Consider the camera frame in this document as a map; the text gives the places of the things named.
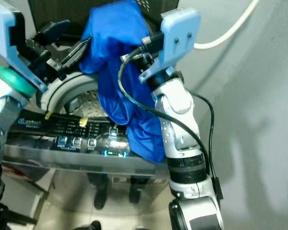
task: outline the black cable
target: black cable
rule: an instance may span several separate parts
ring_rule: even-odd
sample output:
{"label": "black cable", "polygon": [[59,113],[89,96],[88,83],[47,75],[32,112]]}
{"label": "black cable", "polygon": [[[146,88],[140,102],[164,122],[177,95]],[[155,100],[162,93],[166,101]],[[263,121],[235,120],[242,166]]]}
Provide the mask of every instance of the black cable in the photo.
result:
{"label": "black cable", "polygon": [[211,120],[210,120],[210,132],[209,132],[209,141],[208,141],[208,154],[209,154],[209,162],[210,162],[212,176],[216,177],[216,171],[215,171],[215,168],[213,166],[213,161],[212,161],[212,135],[213,135],[213,128],[214,128],[214,125],[215,125],[215,112],[213,110],[213,106],[212,106],[212,104],[210,103],[210,101],[207,98],[201,96],[198,93],[192,92],[192,91],[190,91],[188,89],[187,89],[187,91],[189,91],[189,93],[191,95],[202,99],[209,106]]}
{"label": "black cable", "polygon": [[200,146],[200,149],[202,150],[203,154],[204,154],[204,158],[205,158],[205,164],[206,164],[206,170],[207,170],[207,174],[210,175],[210,166],[209,166],[209,156],[207,154],[207,150],[205,148],[205,146],[203,145],[203,143],[201,142],[201,140],[199,139],[199,137],[189,128],[187,127],[184,123],[182,123],[181,121],[165,114],[162,113],[156,109],[153,109],[149,106],[146,106],[144,104],[142,104],[141,102],[137,101],[136,99],[134,99],[130,94],[127,93],[127,91],[125,90],[123,84],[122,84],[122,76],[124,73],[124,70],[126,68],[126,66],[128,65],[128,63],[132,60],[132,58],[138,54],[141,53],[140,49],[136,49],[134,51],[132,51],[129,55],[127,55],[126,59],[122,62],[121,66],[120,66],[120,70],[118,73],[118,84],[120,87],[121,92],[123,93],[123,95],[134,105],[140,107],[141,109],[152,113],[158,117],[161,117],[165,120],[168,120],[170,122],[175,123],[176,125],[178,125],[179,127],[181,127],[182,129],[184,129],[187,133],[189,133],[198,143],[198,145]]}

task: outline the blue shirt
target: blue shirt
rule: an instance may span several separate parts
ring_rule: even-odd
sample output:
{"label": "blue shirt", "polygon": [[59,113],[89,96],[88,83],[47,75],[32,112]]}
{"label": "blue shirt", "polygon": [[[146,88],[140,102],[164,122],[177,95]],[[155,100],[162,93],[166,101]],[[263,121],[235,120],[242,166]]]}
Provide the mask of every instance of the blue shirt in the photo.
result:
{"label": "blue shirt", "polygon": [[[150,161],[161,162],[165,154],[159,118],[130,103],[117,82],[120,56],[140,46],[148,35],[140,8],[133,0],[92,8],[82,39],[93,39],[79,67],[84,73],[99,71],[100,104],[115,123],[126,125],[131,150]],[[136,66],[129,64],[123,85],[136,100],[154,107],[151,90],[140,83],[139,74]]]}

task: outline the white wall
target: white wall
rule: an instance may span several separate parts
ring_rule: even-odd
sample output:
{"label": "white wall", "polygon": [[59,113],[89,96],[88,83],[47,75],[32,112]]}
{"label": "white wall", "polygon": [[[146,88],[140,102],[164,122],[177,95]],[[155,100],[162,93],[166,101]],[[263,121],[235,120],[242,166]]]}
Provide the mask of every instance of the white wall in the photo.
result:
{"label": "white wall", "polygon": [[[197,9],[202,21],[197,43],[211,42],[223,35],[242,15],[252,0],[180,0],[179,6]],[[248,55],[260,32],[281,0],[260,0],[253,15],[230,40],[209,50],[195,50],[178,63],[186,85],[213,101],[233,72]],[[206,106],[196,103],[196,117],[202,119]]]}
{"label": "white wall", "polygon": [[213,103],[226,229],[288,230],[288,0],[233,76]]}

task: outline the black cable connector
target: black cable connector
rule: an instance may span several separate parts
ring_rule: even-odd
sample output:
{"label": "black cable connector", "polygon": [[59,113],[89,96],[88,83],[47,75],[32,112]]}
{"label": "black cable connector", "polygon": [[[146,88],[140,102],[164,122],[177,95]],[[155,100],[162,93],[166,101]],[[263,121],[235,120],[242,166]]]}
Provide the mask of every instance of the black cable connector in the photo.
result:
{"label": "black cable connector", "polygon": [[211,180],[212,180],[213,189],[216,193],[216,199],[217,199],[219,206],[220,206],[220,201],[223,200],[223,193],[222,193],[219,178],[218,177],[212,177]]}
{"label": "black cable connector", "polygon": [[141,53],[154,54],[163,49],[164,33],[160,32],[153,36],[148,36],[142,39],[143,45],[139,47]]}

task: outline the person's feet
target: person's feet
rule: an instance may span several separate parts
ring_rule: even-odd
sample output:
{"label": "person's feet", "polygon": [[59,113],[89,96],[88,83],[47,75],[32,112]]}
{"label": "person's feet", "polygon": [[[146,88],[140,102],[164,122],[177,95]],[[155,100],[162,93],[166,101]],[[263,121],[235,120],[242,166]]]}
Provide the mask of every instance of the person's feet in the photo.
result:
{"label": "person's feet", "polygon": [[97,190],[97,193],[94,198],[94,207],[97,210],[101,210],[106,203],[107,200],[107,186],[104,189]]}
{"label": "person's feet", "polygon": [[98,220],[95,220],[91,223],[93,230],[101,230],[101,224]]}
{"label": "person's feet", "polygon": [[140,201],[141,192],[136,188],[131,187],[129,191],[129,201],[138,204]]}

